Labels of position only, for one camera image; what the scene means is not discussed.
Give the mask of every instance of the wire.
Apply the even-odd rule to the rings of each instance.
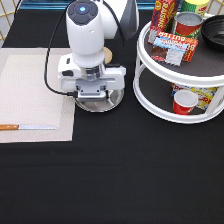
[[[111,12],[112,15],[113,15],[113,17],[114,17],[114,19],[115,19],[115,22],[116,22],[116,24],[117,24],[119,33],[120,33],[120,35],[121,35],[122,44],[123,44],[123,46],[124,46],[125,38],[124,38],[124,34],[123,34],[123,31],[122,31],[120,22],[119,22],[118,19],[117,19],[117,16],[116,16],[116,14],[114,13],[113,9],[112,9],[112,8],[105,2],[105,1],[103,1],[103,4],[110,10],[110,12]]]
[[[44,69],[44,82],[45,82],[45,85],[46,85],[47,88],[48,88],[49,90],[51,90],[52,92],[57,93],[57,94],[61,94],[61,95],[67,95],[67,93],[58,92],[58,91],[52,89],[52,88],[49,86],[48,82],[47,82],[47,65],[48,65],[49,53],[50,53],[50,49],[51,49],[51,45],[52,45],[52,42],[53,42],[55,33],[56,33],[57,29],[58,29],[58,26],[59,26],[59,24],[60,24],[60,22],[61,22],[61,20],[62,20],[62,18],[63,18],[63,16],[64,16],[64,14],[65,14],[67,8],[68,8],[68,6],[67,6],[67,7],[65,8],[65,10],[62,12],[62,14],[61,14],[61,16],[60,16],[60,18],[59,18],[59,20],[58,20],[58,22],[57,22],[57,24],[56,24],[56,26],[55,26],[55,28],[54,28],[54,31],[53,31],[53,34],[52,34],[52,36],[51,36],[51,40],[50,40],[50,43],[49,43],[49,46],[48,46],[48,49],[47,49],[47,54],[46,54],[46,59],[45,59],[45,69]]]
[[[17,13],[17,11],[18,11],[21,2],[22,2],[22,0],[19,0],[19,2],[17,3],[17,5],[16,5],[16,9],[15,9],[15,13],[14,13],[14,16],[16,15],[16,13]]]

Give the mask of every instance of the red cup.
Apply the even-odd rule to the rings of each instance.
[[[198,95],[190,90],[179,90],[174,95],[173,111],[180,115],[189,115],[198,104]]]

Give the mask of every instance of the black table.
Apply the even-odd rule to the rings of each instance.
[[[20,10],[4,47],[47,47],[60,13]],[[132,88],[138,34],[105,43],[127,68],[117,108],[77,107],[72,142],[0,144],[1,224],[224,223],[224,113],[182,125],[146,111]],[[53,47],[69,47],[64,20]]]

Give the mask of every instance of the knife handle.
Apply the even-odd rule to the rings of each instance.
[[[14,125],[14,124],[0,124],[0,130],[18,130],[19,125]]]

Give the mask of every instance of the snack box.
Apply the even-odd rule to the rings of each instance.
[[[156,37],[151,52],[155,61],[180,66],[189,44],[168,37]]]
[[[178,42],[183,42],[185,44],[188,44],[189,46],[188,46],[187,52],[184,56],[184,61],[190,62],[192,60],[192,57],[194,55],[195,49],[196,49],[197,44],[198,44],[198,40],[188,38],[188,37],[182,37],[182,36],[174,35],[174,34],[171,34],[171,33],[165,33],[165,32],[159,32],[158,36],[169,38],[170,40],[175,40],[175,41],[178,41]]]
[[[157,0],[150,26],[148,43],[153,44],[159,31],[166,31],[169,21],[176,15],[180,0]]]
[[[194,93],[198,94],[198,105],[196,107],[206,110],[209,106],[209,104],[212,101],[212,98],[214,97],[216,91],[218,90],[218,87],[213,87],[213,88],[197,88],[197,87],[189,87],[189,86],[184,86],[184,85],[179,85],[179,84],[171,84],[173,91],[172,91],[172,96],[181,89],[187,89],[190,90]]]

